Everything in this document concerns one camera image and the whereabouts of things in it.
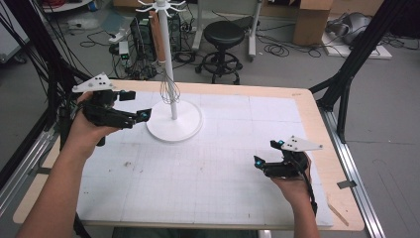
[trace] stool leg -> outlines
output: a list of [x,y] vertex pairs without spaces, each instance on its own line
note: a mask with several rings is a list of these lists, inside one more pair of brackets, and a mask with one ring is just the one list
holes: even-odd
[[218,53],[217,58],[217,73],[219,74],[219,77],[221,77],[225,72],[225,50],[221,50]]
[[239,74],[235,71],[235,76],[236,76],[236,80],[234,81],[235,85],[240,85],[240,79],[239,79]]

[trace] white bracket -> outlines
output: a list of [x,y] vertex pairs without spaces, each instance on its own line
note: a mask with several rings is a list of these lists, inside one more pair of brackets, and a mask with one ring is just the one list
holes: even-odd
[[102,72],[89,80],[82,82],[76,86],[73,86],[73,92],[85,92],[85,91],[101,91],[101,90],[108,90],[113,89],[114,85],[112,85],[111,80]]
[[315,151],[322,150],[322,145],[291,136],[290,139],[281,146],[281,149],[293,152]]
[[153,10],[153,9],[156,9],[156,12],[162,10],[162,11],[164,11],[166,13],[166,16],[168,18],[170,18],[169,14],[166,11],[169,8],[172,9],[173,11],[176,11],[176,12],[184,12],[184,11],[186,11],[185,9],[179,10],[179,9],[176,9],[176,8],[172,7],[172,6],[180,6],[180,5],[184,4],[185,1],[182,1],[180,3],[169,3],[170,0],[157,0],[154,3],[144,3],[144,2],[142,2],[140,0],[138,0],[138,1],[142,5],[151,6],[151,7],[147,8],[147,9],[144,9],[144,10],[143,9],[136,9],[137,12],[149,12],[150,10]]

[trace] cardboard box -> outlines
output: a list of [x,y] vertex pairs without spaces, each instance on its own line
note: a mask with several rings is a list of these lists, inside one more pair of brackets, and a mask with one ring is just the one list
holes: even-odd
[[322,34],[327,25],[333,0],[301,0],[298,8],[288,6],[272,6],[267,0],[262,4],[263,16],[293,17],[296,26],[293,44],[297,46],[313,46],[322,44]]

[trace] human hand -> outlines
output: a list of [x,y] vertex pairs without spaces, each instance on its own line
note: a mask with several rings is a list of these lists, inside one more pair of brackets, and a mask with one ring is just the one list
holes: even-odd
[[[310,169],[311,160],[308,158],[308,168],[305,173],[309,180],[311,180]],[[271,178],[271,180],[281,189],[286,200],[291,206],[301,205],[302,202],[310,202],[308,186],[303,176],[295,178]]]
[[[82,94],[77,99],[77,103],[89,99],[92,94],[92,92]],[[82,160],[87,160],[92,155],[95,146],[101,138],[118,131],[119,128],[95,126],[86,119],[82,110],[79,110],[74,117],[63,149],[72,151],[75,156],[80,157]]]

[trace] human arm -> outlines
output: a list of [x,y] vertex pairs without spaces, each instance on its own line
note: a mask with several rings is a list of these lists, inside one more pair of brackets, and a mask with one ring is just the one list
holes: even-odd
[[[305,172],[310,179],[310,162]],[[294,215],[294,237],[320,237],[305,181],[301,177],[272,178],[271,180],[281,189],[284,197],[291,205]]]
[[[90,94],[80,96],[86,99]],[[17,237],[72,237],[81,176],[99,140],[117,128],[97,127],[79,111],[40,196]]]

